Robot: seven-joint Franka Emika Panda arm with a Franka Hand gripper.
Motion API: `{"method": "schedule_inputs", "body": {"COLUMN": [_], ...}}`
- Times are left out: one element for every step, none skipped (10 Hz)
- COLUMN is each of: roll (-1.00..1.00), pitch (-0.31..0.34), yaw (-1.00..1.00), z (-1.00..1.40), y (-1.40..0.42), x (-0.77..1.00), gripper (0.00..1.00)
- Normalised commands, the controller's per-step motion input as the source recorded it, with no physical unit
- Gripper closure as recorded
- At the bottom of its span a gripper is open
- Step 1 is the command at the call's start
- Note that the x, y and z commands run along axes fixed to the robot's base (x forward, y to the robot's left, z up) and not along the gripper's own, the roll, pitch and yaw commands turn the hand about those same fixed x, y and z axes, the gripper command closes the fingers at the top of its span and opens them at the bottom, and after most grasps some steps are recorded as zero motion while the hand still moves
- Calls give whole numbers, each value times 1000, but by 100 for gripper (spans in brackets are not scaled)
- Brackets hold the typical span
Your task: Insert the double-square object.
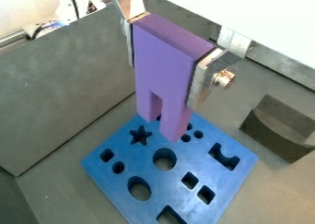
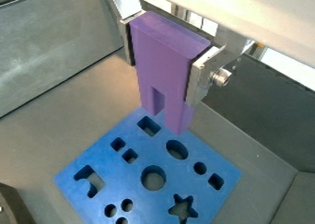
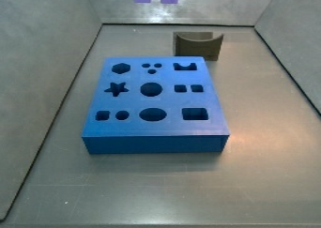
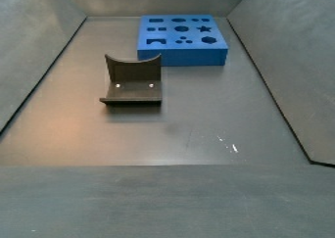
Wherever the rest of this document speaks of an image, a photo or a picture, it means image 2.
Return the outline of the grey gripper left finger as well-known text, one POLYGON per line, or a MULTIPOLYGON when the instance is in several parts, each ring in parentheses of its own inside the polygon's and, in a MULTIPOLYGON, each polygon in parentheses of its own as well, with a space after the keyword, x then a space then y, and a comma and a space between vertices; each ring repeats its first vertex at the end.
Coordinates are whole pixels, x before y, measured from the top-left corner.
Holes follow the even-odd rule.
POLYGON ((135 66, 135 59, 134 59, 134 43, 132 43, 132 33, 131 33, 131 21, 135 20, 146 13, 144 10, 131 15, 128 18, 122 19, 118 23, 118 30, 120 37, 123 39, 124 45, 124 54, 126 54, 126 61, 128 65, 135 66))

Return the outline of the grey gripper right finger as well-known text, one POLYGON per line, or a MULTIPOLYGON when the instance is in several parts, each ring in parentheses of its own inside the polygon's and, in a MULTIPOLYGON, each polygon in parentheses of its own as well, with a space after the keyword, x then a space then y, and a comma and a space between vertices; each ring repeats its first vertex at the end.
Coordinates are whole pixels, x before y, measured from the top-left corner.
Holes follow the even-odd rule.
POLYGON ((225 69, 229 64, 226 53, 226 47, 213 47, 194 61, 186 91, 186 103, 190 107, 198 106, 213 85, 225 87, 229 83, 231 73, 225 69))

